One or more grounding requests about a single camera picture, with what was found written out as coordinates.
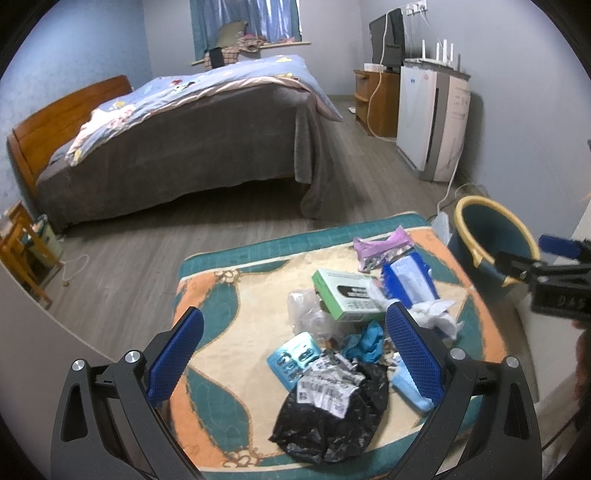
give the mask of wooden stool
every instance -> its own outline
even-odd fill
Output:
[[[48,309],[51,307],[52,300],[37,283],[37,278],[27,260],[27,248],[22,244],[22,237],[26,233],[29,234],[33,244],[50,264],[58,269],[61,269],[63,264],[35,233],[31,226],[33,220],[21,202],[10,208],[8,219],[11,223],[4,229],[0,239],[0,258],[18,281],[29,285],[40,299],[46,301],[46,309]]]

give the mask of plaid cloth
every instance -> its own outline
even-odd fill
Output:
[[[224,65],[231,65],[238,61],[238,54],[242,51],[254,53],[260,50],[261,46],[267,42],[265,37],[242,37],[236,42],[236,45],[225,47],[222,49]],[[203,58],[206,70],[212,69],[212,61],[209,57],[209,52]]]

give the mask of rug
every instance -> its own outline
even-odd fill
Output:
[[[386,237],[402,225],[411,235],[451,314],[464,322],[456,346],[472,358],[500,362],[505,345],[480,295],[451,252],[416,213],[302,233],[190,257],[180,267],[174,321],[189,306],[205,317],[203,339],[170,400],[173,432],[211,480],[359,480],[388,473],[425,417],[391,390],[388,409],[368,450],[348,462],[294,462],[268,440],[287,391],[266,358],[293,337],[287,296],[313,288],[318,268],[356,271],[354,236]],[[478,412],[474,399],[462,429]]]

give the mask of yellow bucket rim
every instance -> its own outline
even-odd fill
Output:
[[[495,210],[496,212],[500,213],[502,216],[506,217],[510,220],[521,232],[527,244],[530,248],[531,258],[534,260],[539,260],[541,257],[540,248],[538,244],[535,242],[534,237],[531,235],[530,230],[524,225],[524,223],[519,220],[517,215],[515,215],[512,211],[508,210],[507,208],[503,207],[500,203],[495,202],[494,200],[488,199],[486,197],[481,197],[478,195],[470,195],[468,197],[464,197],[460,199],[460,201],[456,205],[456,209],[453,212],[454,221],[456,223],[456,230],[460,237],[462,238],[464,244],[467,246],[470,254],[472,255],[472,259],[474,262],[474,267],[478,268],[482,263],[482,260],[486,260],[491,265],[495,264],[495,259],[493,256],[482,248],[482,245],[479,244],[476,239],[472,236],[466,222],[464,221],[464,217],[462,215],[462,210],[470,205],[485,205],[490,207],[491,209]],[[522,283],[520,280],[507,277],[503,286],[506,287],[507,285],[515,284],[515,283]]]

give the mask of blue packaging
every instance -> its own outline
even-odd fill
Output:
[[[422,301],[438,300],[429,265],[418,252],[412,252],[391,265],[382,267],[384,293],[398,299],[406,308]]]
[[[301,378],[304,368],[317,360],[321,353],[322,350],[311,335],[302,332],[275,350],[267,358],[267,365],[283,386],[291,391]]]

